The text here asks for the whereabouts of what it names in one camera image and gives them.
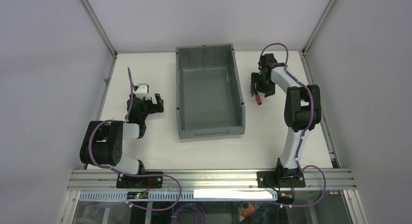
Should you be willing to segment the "red handled black screwdriver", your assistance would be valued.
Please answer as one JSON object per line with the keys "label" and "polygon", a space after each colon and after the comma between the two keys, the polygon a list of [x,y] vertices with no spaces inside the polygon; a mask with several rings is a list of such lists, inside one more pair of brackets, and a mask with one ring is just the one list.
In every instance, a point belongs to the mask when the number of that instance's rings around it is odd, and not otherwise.
{"label": "red handled black screwdriver", "polygon": [[262,105],[262,99],[257,91],[255,92],[255,100],[258,105]]}

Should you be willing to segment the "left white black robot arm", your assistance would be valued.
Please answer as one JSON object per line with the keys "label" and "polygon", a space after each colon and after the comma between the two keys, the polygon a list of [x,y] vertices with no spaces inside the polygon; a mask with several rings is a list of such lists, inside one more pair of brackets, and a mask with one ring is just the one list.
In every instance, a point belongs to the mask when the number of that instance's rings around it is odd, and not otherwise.
{"label": "left white black robot arm", "polygon": [[164,100],[159,93],[152,98],[140,98],[135,94],[127,101],[130,109],[126,121],[90,121],[80,148],[80,161],[102,169],[110,169],[119,174],[144,175],[141,160],[123,153],[123,141],[143,138],[146,132],[146,119],[150,114],[164,112]]}

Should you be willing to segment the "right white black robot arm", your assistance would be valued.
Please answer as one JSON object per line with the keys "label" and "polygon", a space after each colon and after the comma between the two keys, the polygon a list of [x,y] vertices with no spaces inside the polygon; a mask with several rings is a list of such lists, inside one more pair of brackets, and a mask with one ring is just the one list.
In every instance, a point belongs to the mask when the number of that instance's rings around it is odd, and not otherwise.
{"label": "right white black robot arm", "polygon": [[279,86],[286,94],[284,121],[288,127],[284,150],[276,163],[275,178],[298,178],[301,152],[306,140],[321,121],[320,88],[299,81],[287,69],[287,64],[279,63],[272,53],[263,54],[258,61],[258,72],[251,73],[250,93],[261,105],[263,94],[270,97]]}

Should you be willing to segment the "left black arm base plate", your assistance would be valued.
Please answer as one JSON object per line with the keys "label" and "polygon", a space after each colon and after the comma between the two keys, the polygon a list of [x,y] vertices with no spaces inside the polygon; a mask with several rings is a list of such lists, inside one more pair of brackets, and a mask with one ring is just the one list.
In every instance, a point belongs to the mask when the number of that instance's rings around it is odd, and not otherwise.
{"label": "left black arm base plate", "polygon": [[116,188],[118,189],[161,189],[163,185],[163,172],[146,172],[145,177],[118,176]]}

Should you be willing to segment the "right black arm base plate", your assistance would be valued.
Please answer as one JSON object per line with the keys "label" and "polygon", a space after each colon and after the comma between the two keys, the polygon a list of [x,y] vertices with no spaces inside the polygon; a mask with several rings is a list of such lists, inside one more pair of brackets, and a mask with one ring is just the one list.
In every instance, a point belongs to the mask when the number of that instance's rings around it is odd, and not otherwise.
{"label": "right black arm base plate", "polygon": [[304,188],[304,174],[298,172],[295,176],[282,177],[275,171],[258,171],[257,186],[259,188]]}

